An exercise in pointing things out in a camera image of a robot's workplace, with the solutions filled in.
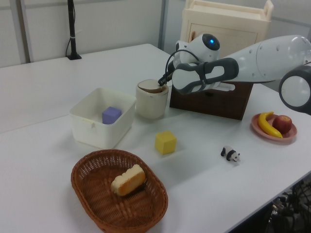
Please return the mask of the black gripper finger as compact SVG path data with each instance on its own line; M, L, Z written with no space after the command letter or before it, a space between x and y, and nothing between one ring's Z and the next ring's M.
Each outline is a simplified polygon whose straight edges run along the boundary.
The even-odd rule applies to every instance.
M167 82L169 82L172 79L171 74L164 74L162 78L158 80L159 85L165 85Z

